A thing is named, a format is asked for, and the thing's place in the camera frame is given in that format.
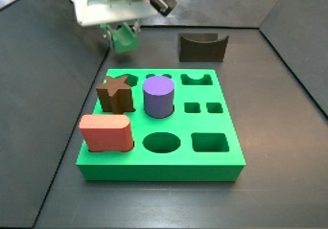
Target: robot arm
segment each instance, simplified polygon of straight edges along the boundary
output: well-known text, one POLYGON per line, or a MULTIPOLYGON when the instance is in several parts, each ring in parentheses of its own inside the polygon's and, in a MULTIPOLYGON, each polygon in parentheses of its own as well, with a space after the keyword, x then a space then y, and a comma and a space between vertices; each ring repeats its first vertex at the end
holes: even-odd
POLYGON ((70 0, 74 4, 74 17, 80 26, 100 25, 105 37, 117 53, 136 49, 136 34, 141 18, 152 15, 167 16, 174 9, 175 0, 70 0), (135 20, 131 29, 125 21, 135 20), (115 30, 112 23, 123 22, 115 30))

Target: rectangular hole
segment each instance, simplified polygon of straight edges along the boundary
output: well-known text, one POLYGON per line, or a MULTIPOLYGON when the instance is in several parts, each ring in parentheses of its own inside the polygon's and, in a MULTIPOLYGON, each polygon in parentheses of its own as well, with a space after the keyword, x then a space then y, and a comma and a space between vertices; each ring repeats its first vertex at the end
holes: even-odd
POLYGON ((199 113, 199 103, 184 103, 186 113, 199 113))
POLYGON ((228 152, 223 133, 192 133, 191 138, 195 152, 228 152))
POLYGON ((219 103, 207 103, 206 107, 208 113, 223 113, 222 105, 219 103))

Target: toy block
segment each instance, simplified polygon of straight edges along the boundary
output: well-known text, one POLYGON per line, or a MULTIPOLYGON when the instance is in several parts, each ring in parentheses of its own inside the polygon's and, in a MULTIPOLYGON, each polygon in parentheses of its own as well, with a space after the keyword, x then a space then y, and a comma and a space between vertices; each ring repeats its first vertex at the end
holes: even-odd
POLYGON ((129 118, 124 115, 84 115, 78 130, 91 152, 133 148, 129 118))
POLYGON ((152 118, 166 118, 172 112, 174 82, 166 76, 152 76, 143 85, 143 109, 152 118))
POLYGON ((227 41, 218 34, 179 34, 179 61, 222 62, 227 41))
MULTIPOLYGON (((89 152, 83 142, 76 165, 85 180, 235 181, 246 165, 218 76, 204 69, 109 69, 139 82, 164 76, 174 82, 174 112, 152 118, 144 112, 143 84, 131 88, 133 148, 89 152)), ((93 114, 103 113, 96 102, 93 114)))
POLYGON ((133 112, 133 100, 131 87, 128 86, 128 76, 120 78, 105 77, 105 83, 96 87, 97 97, 103 112, 123 114, 133 112))

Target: shape sorting board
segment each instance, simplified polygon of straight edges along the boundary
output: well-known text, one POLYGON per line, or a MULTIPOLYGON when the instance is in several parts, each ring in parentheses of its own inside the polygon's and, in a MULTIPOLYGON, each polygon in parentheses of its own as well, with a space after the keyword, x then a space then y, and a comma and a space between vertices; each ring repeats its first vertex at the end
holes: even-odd
MULTIPOLYGON (((234 181, 246 162, 214 70, 109 69, 129 77, 135 112, 133 148, 89 152, 80 147, 76 165, 85 180, 234 181), (151 76, 174 81, 174 112, 163 119, 143 111, 141 84, 151 76)), ((96 102, 93 114, 103 113, 96 102)))

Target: dark gray arch block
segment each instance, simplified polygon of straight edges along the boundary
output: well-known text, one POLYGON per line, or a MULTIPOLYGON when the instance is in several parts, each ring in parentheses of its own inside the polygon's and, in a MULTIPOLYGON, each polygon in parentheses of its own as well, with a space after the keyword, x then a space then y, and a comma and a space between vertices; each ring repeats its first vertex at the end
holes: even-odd
POLYGON ((228 35, 218 39, 218 34, 179 34, 180 62, 222 62, 228 35))
POLYGON ((328 114, 328 0, 279 0, 259 30, 328 114))
POLYGON ((32 227, 107 44, 66 0, 0 11, 0 227, 32 227))

